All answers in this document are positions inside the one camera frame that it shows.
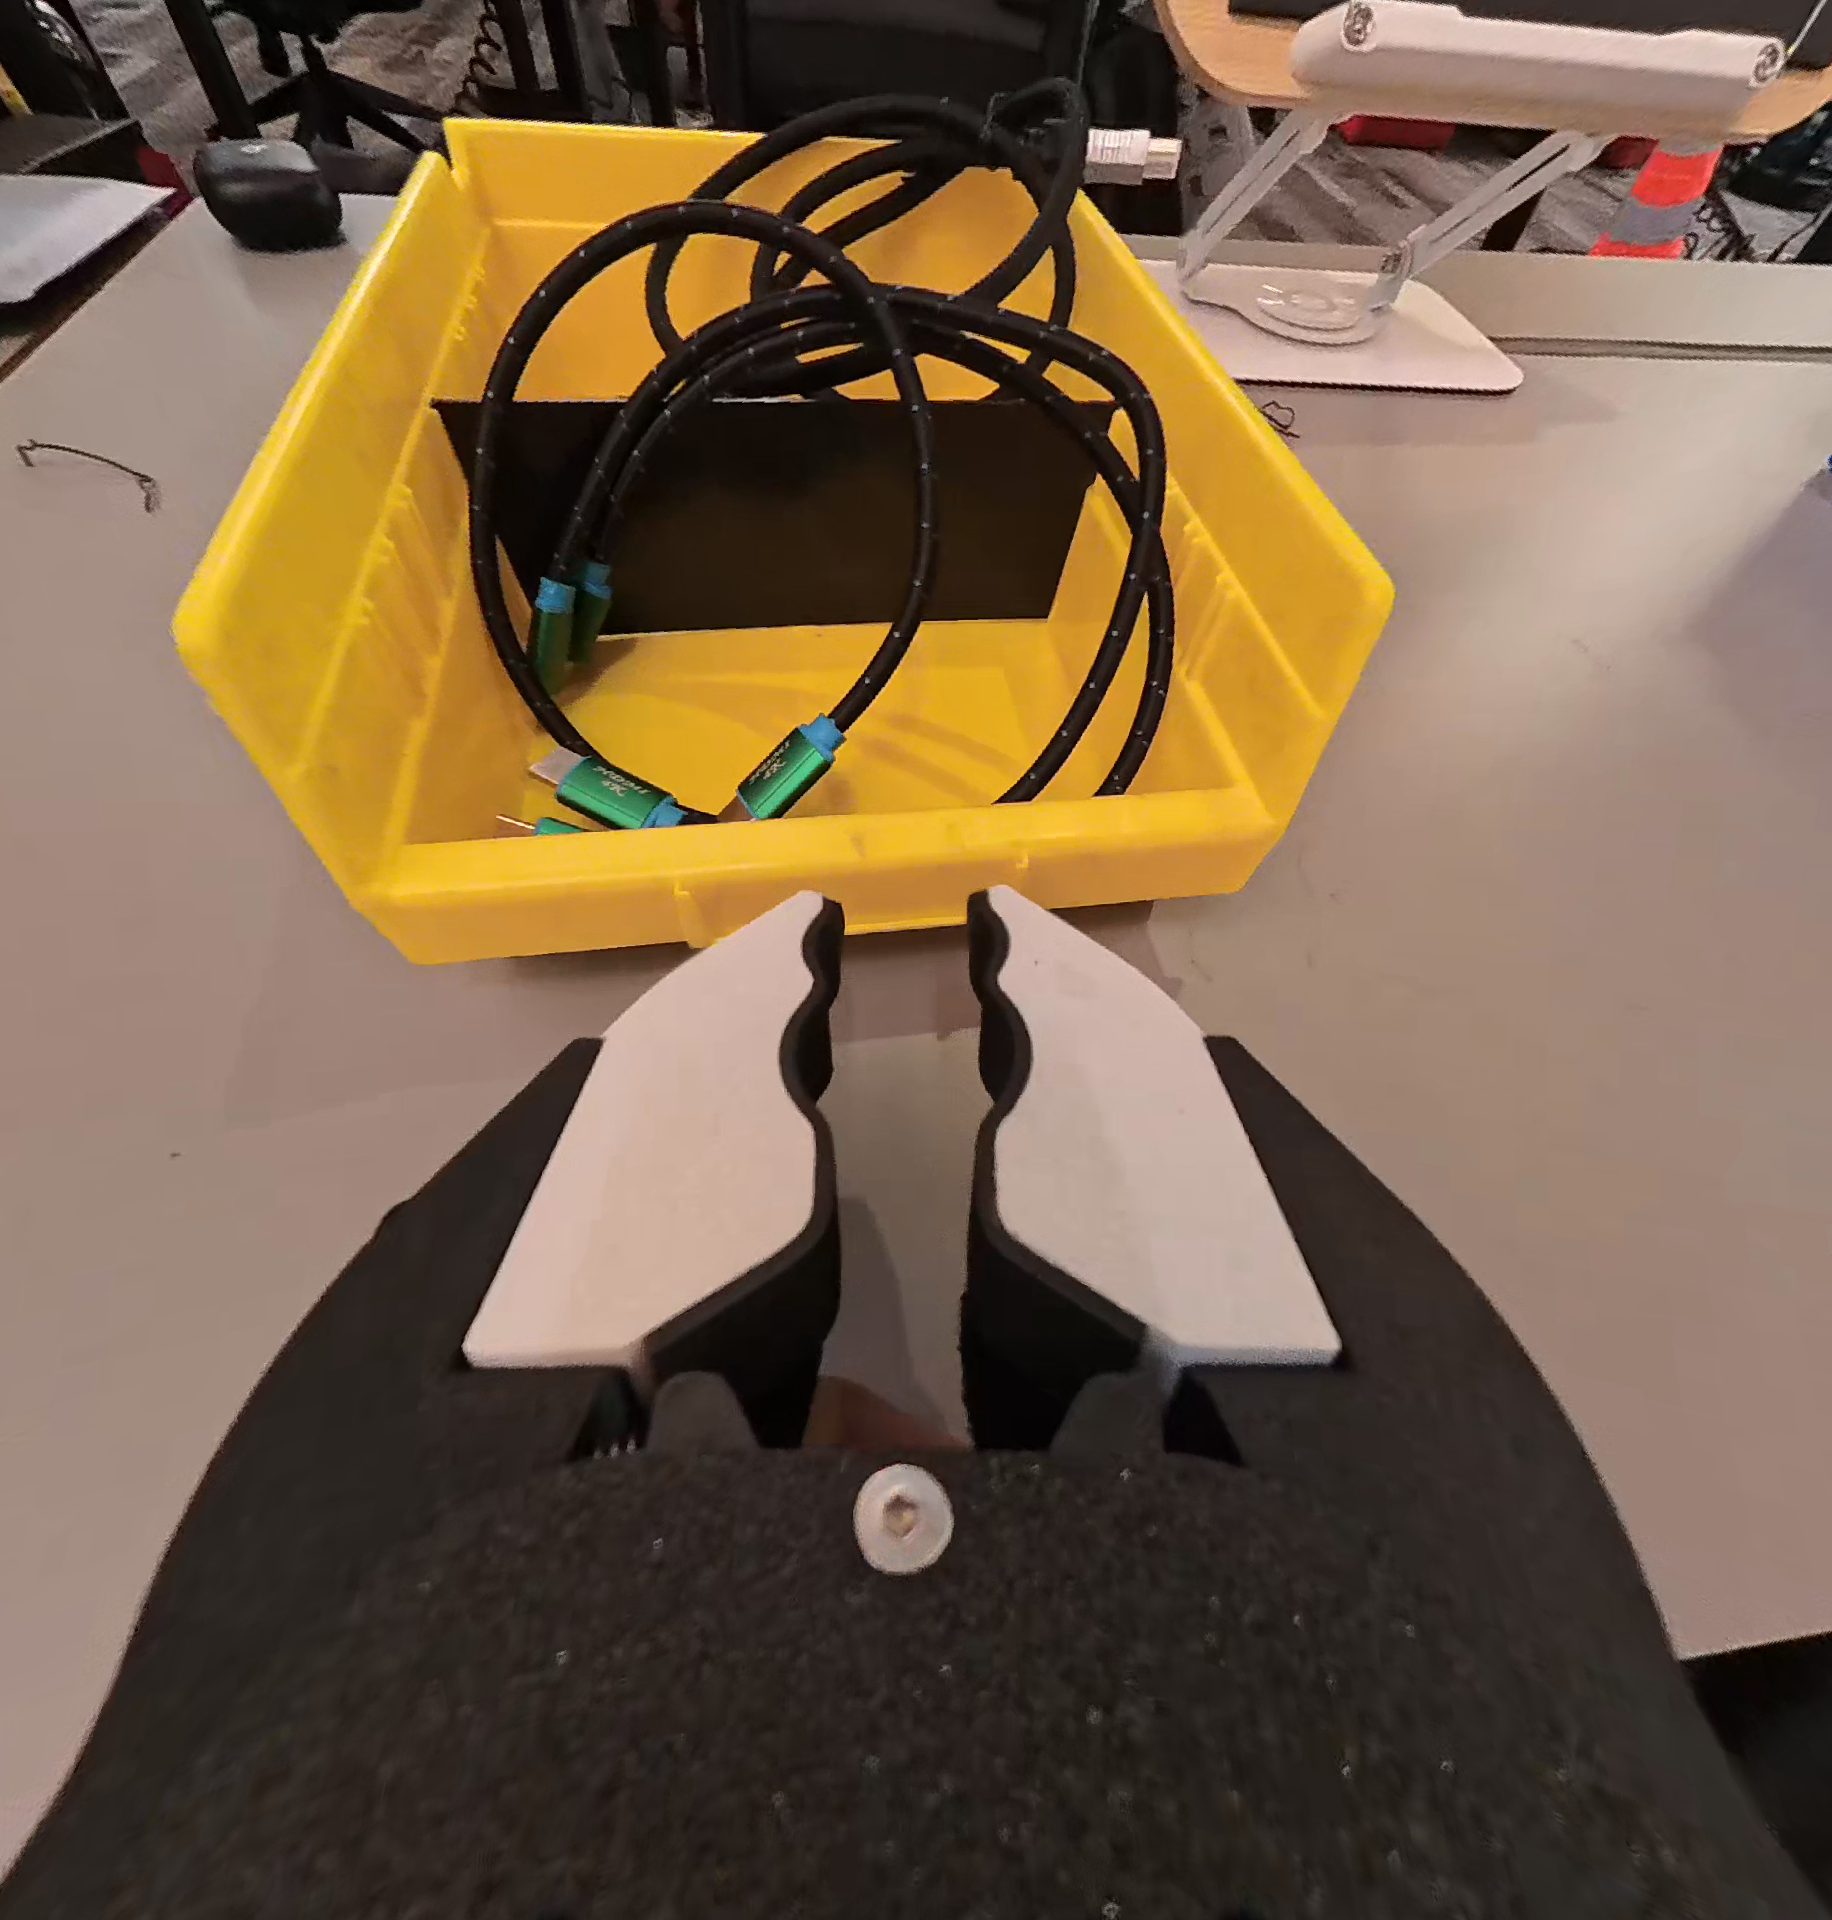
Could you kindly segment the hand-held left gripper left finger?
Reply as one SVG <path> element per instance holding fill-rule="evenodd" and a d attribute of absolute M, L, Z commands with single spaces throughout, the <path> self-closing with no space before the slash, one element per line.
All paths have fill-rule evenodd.
<path fill-rule="evenodd" d="M 638 1411 L 720 1376 L 802 1440 L 840 1313 L 831 1008 L 846 913 L 794 892 L 604 1030 L 473 1306 L 473 1376 L 608 1370 Z"/>

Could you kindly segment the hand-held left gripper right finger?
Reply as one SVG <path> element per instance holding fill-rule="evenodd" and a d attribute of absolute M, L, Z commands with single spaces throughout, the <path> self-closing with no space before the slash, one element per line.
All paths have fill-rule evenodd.
<path fill-rule="evenodd" d="M 1346 1356 L 1201 1023 L 1021 887 L 969 898 L 980 1092 L 955 1318 L 976 1440 L 1051 1440 L 1100 1376 Z"/>

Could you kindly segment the yellow plastic bin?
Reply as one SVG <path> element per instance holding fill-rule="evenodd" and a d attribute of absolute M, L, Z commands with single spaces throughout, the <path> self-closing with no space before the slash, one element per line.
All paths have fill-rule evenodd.
<path fill-rule="evenodd" d="M 459 121 L 423 157 L 233 492 L 173 645 L 342 898 L 410 964 L 715 943 L 787 892 L 854 933 L 955 930 L 980 887 L 1037 907 L 1237 892 L 1280 839 L 1385 632 L 1390 575 L 1230 382 L 1091 200 L 1065 216 L 1073 338 L 1166 432 L 1168 682 L 1100 796 L 1150 678 L 1150 607 L 1073 760 L 1004 791 L 1077 701 L 1124 543 L 1077 537 L 1051 623 L 591 637 L 561 711 L 684 828 L 496 836 L 542 813 L 553 732 L 504 678 L 467 580 L 473 406 L 542 270 L 612 219 L 687 202 L 750 131 Z"/>

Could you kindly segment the black bin divider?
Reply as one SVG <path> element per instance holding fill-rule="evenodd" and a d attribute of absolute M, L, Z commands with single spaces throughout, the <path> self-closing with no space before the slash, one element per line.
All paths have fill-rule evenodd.
<path fill-rule="evenodd" d="M 1077 439 L 1021 396 L 932 401 L 936 575 L 928 623 L 1051 623 L 1077 537 L 1124 516 Z M 620 507 L 604 637 L 884 632 L 916 537 L 896 401 L 715 401 Z"/>

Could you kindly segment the white panel stand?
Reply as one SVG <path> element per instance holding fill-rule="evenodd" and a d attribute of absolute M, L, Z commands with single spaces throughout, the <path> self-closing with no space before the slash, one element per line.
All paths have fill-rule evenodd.
<path fill-rule="evenodd" d="M 1216 338 L 1230 378 L 1365 390 L 1385 343 L 1427 338 L 1414 295 L 1427 267 L 1621 131 L 1728 137 L 1822 20 L 1825 8 L 1324 8 L 1289 42 L 1296 97 L 1180 232 L 1168 291 L 1240 326 L 1240 343 Z M 1216 260 L 1223 239 L 1353 116 L 1449 116 L 1542 137 L 1390 246 L 1374 270 Z"/>

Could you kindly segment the black computer mouse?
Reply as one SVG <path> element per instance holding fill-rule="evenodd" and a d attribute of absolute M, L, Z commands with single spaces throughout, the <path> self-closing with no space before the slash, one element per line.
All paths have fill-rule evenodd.
<path fill-rule="evenodd" d="M 342 246 L 342 200 L 293 137 L 208 137 L 190 157 L 190 188 L 238 251 L 301 258 Z"/>

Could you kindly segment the orange traffic cone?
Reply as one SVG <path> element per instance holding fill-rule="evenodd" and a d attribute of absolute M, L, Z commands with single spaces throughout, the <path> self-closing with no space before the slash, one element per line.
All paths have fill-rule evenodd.
<path fill-rule="evenodd" d="M 1681 260 L 1716 169 L 1723 144 L 1660 137 L 1626 181 L 1616 219 L 1601 232 L 1601 258 Z"/>

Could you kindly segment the black office chair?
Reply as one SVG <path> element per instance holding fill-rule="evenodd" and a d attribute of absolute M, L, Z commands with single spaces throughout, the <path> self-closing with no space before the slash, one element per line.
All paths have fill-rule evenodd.
<path fill-rule="evenodd" d="M 168 22 L 183 63 L 208 97 L 208 137 L 259 137 L 272 121 L 293 121 L 293 144 L 352 149 L 352 125 L 369 125 L 404 157 L 427 137 L 410 121 L 440 125 L 446 111 L 401 97 L 375 81 L 329 71 L 325 45 L 358 20 L 404 20 L 415 0 L 168 0 Z M 252 30 L 252 57 L 278 81 L 259 97 L 244 92 L 216 20 L 244 20 Z"/>

